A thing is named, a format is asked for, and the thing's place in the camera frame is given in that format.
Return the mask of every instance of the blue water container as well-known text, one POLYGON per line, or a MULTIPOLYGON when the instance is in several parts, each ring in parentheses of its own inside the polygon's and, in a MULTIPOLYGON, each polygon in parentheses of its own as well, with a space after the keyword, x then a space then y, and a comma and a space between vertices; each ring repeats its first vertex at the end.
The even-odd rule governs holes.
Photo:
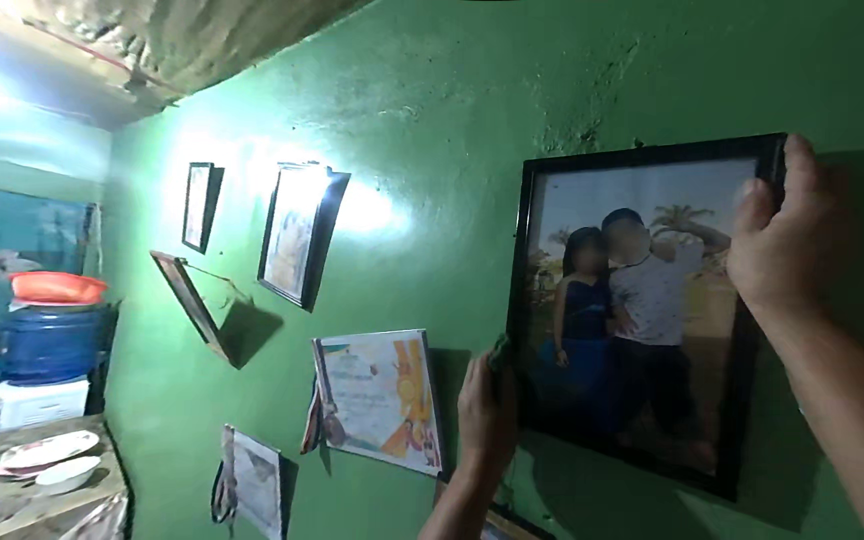
POLYGON ((52 385, 88 374, 98 359, 102 309, 26 307, 2 325, 0 382, 52 385))

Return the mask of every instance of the hand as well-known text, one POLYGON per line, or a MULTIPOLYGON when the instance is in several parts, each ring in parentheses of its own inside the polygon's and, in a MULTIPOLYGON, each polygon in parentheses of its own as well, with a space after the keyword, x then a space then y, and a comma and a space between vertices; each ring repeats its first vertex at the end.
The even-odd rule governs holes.
POLYGON ((618 334, 630 335, 639 329, 636 321, 632 320, 632 315, 622 305, 612 307, 615 313, 615 331, 618 334))
POLYGON ((773 215, 773 195, 759 178, 749 180, 735 216, 728 276, 753 311, 815 310, 822 278, 837 264, 835 245, 848 245, 844 211, 833 182, 809 141, 785 142, 785 201, 773 215))
POLYGON ((459 393, 459 469, 497 485, 516 453, 519 408, 512 369, 503 369, 497 399, 487 357, 468 362, 459 393))

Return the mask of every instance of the white container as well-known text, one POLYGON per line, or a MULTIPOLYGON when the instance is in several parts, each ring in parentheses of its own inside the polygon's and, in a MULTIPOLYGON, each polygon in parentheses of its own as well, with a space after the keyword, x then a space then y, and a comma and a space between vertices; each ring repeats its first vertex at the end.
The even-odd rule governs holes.
POLYGON ((36 476, 35 485, 38 486, 39 493, 44 495, 68 493, 82 487, 101 461, 92 455, 63 461, 36 476))
POLYGON ((0 432, 82 416, 88 394, 84 378, 44 386, 0 382, 0 432))

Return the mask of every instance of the wooden table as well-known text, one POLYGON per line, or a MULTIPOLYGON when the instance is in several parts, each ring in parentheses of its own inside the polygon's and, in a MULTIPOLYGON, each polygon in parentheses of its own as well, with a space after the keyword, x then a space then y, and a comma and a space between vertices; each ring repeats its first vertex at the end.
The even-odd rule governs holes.
POLYGON ((0 538, 111 540, 121 537, 128 492, 101 415, 0 433, 0 456, 14 446, 78 430, 89 430, 100 439, 95 448, 82 454, 102 460, 89 481, 70 493, 44 496, 30 482, 0 480, 0 538))

